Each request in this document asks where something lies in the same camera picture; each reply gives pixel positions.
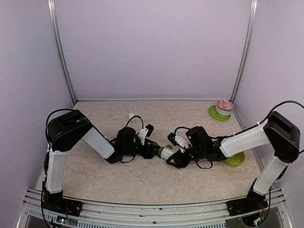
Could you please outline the orange grey-capped supplement bottle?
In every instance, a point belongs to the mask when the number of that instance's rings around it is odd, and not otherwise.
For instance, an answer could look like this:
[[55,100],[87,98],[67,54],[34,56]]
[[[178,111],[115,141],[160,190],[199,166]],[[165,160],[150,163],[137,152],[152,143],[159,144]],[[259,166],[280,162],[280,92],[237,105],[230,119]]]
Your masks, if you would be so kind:
[[168,160],[174,153],[175,151],[168,147],[161,147],[158,150],[158,156],[164,160]]

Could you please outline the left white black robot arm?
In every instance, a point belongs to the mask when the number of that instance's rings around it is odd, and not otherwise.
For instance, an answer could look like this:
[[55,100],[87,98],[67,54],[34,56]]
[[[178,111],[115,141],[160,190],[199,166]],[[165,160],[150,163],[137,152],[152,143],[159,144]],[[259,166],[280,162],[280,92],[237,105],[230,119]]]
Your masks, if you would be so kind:
[[45,135],[48,143],[44,161],[45,179],[42,182],[41,206],[44,209],[68,215],[79,214],[82,203],[63,197],[62,179],[68,152],[83,141],[109,164],[124,162],[125,156],[137,155],[151,159],[157,155],[159,145],[149,140],[154,127],[142,126],[137,133],[125,126],[117,136],[108,140],[80,111],[64,108],[65,114],[46,120]]

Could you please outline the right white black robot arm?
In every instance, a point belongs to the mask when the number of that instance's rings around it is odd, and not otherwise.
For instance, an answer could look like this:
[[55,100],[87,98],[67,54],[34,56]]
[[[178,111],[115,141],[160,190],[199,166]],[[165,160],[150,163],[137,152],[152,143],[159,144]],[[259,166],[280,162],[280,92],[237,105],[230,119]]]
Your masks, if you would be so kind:
[[206,159],[209,162],[219,162],[262,145],[270,144],[273,147],[274,155],[252,183],[247,196],[227,202],[230,215],[266,208],[266,194],[271,186],[283,176],[287,166],[300,154],[299,128],[277,111],[271,112],[261,123],[231,136],[213,139],[202,126],[190,128],[186,136],[189,144],[178,134],[168,135],[168,139],[173,145],[179,146],[179,150],[159,150],[159,156],[167,164],[185,168],[191,161]]

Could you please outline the lime green bowl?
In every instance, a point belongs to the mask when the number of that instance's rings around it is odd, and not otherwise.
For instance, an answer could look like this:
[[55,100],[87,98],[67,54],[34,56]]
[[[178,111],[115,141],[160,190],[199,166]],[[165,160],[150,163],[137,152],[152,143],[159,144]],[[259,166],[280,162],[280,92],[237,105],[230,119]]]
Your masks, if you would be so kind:
[[245,161],[245,153],[244,152],[240,152],[238,154],[235,154],[232,157],[229,157],[225,160],[225,164],[230,166],[230,167],[238,167],[241,164],[243,164],[243,162]]

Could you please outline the green saucer plate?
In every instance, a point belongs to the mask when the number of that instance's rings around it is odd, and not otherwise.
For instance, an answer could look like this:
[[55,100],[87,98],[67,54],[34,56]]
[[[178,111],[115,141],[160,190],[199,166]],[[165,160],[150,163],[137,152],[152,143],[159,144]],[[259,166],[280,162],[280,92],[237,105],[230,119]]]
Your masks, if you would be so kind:
[[209,115],[216,119],[216,120],[219,120],[219,121],[227,121],[230,119],[231,115],[226,115],[226,116],[223,116],[223,115],[220,115],[218,114],[218,112],[216,111],[216,106],[213,105],[209,108]]

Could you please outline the red patterned white bowl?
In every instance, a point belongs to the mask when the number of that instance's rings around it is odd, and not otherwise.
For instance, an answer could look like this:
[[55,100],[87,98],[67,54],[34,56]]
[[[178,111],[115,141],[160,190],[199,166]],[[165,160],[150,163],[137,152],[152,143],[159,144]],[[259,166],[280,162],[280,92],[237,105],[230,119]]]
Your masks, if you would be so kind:
[[218,100],[216,102],[216,111],[221,116],[229,116],[233,113],[235,105],[229,100]]

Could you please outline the front aluminium rail base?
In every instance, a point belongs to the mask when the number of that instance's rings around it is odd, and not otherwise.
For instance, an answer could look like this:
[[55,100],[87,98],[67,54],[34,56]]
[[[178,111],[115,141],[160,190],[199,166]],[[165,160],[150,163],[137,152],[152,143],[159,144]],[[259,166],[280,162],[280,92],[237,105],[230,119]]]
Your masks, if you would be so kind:
[[83,203],[78,217],[68,216],[58,223],[61,214],[41,210],[41,192],[28,189],[14,227],[24,228],[36,218],[63,228],[225,228],[230,221],[241,221],[250,214],[231,216],[227,199],[185,204],[124,204],[79,199]]

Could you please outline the right aluminium frame post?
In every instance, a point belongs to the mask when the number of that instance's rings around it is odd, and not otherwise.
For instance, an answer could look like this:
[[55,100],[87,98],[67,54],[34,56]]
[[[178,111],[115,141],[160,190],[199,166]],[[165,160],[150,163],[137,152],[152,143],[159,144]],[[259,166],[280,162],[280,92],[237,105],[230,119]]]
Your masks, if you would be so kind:
[[255,18],[256,18],[256,13],[257,13],[257,6],[258,6],[258,1],[257,0],[252,0],[250,4],[250,11],[249,11],[249,17],[248,17],[248,23],[247,23],[247,30],[246,30],[246,35],[245,35],[245,42],[243,45],[243,50],[242,50],[242,55],[237,71],[237,78],[235,80],[235,84],[232,90],[232,94],[230,97],[231,102],[235,102],[237,99],[237,95],[241,86],[241,81],[244,75],[246,63],[247,63],[247,57],[249,54],[250,50],[250,43],[252,39],[252,34],[254,30],[254,24],[255,24]]

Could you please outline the aluminium frame post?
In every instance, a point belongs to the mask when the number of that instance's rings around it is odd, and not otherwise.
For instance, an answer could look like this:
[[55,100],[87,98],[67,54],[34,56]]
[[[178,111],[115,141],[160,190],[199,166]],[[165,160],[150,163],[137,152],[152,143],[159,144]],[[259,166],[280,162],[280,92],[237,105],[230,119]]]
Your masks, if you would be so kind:
[[67,86],[68,94],[71,99],[72,105],[75,106],[75,104],[78,102],[76,98],[76,93],[74,90],[74,87],[72,85],[72,80],[68,71],[67,67],[67,62],[64,54],[64,49],[60,37],[60,29],[59,29],[59,24],[58,24],[58,19],[57,19],[57,12],[56,12],[56,4],[54,0],[48,0],[47,1],[47,6],[48,6],[48,11],[50,15],[50,21],[52,25],[52,30],[54,34],[54,39],[55,39],[55,44],[57,48],[57,53],[59,57],[59,62],[62,68],[63,76],[64,76],[64,81]]
[[242,50],[242,55],[237,71],[237,78],[235,80],[235,84],[232,90],[232,94],[230,97],[231,102],[235,102],[237,99],[237,95],[241,86],[241,81],[244,75],[246,63],[247,63],[247,57],[249,54],[250,50],[250,43],[252,39],[252,34],[254,30],[254,24],[255,24],[255,18],[256,18],[256,13],[257,13],[257,6],[258,6],[258,1],[257,0],[252,0],[250,4],[250,11],[249,11],[249,17],[248,17],[248,23],[247,23],[247,30],[246,30],[246,35],[245,35],[245,42],[243,45],[243,50]]

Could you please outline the left aluminium frame post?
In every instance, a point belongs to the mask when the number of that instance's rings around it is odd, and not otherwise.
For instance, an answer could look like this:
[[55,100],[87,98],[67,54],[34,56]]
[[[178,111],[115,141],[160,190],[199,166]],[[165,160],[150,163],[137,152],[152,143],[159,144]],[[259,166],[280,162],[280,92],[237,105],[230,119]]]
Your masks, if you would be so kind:
[[52,30],[54,34],[54,39],[55,39],[55,44],[57,48],[57,53],[59,57],[59,62],[62,68],[63,76],[64,76],[64,81],[67,86],[68,94],[71,99],[72,105],[75,106],[75,104],[78,102],[76,98],[76,93],[74,90],[74,87],[72,85],[72,80],[68,71],[67,67],[67,62],[64,54],[64,49],[60,37],[60,29],[59,29],[59,24],[58,24],[58,19],[57,19],[57,12],[56,12],[56,4],[54,0],[48,0],[47,1],[47,6],[48,6],[48,11],[50,15],[50,21],[52,25]]

